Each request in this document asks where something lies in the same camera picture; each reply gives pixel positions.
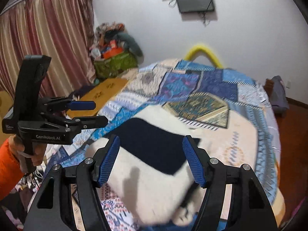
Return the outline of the orange sleeved left forearm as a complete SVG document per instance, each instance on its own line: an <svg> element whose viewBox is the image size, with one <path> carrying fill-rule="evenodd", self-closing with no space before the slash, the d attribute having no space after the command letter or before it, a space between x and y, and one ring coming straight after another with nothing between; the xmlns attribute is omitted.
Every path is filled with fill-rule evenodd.
<svg viewBox="0 0 308 231"><path fill-rule="evenodd" d="M10 150L8 138L1 145L0 166L0 198L3 200L24 176L19 161Z"/></svg>

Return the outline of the person's left hand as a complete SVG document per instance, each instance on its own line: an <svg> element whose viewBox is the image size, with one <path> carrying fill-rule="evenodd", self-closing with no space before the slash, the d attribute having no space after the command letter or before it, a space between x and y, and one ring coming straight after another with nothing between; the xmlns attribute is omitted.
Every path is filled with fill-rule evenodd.
<svg viewBox="0 0 308 231"><path fill-rule="evenodd" d="M17 135L12 135L8 138L9 150L13 156L21 163L22 153L24 152L24 145L22 140ZM34 143L33 156L31 156L32 164L39 166L43 162L47 144Z"/></svg>

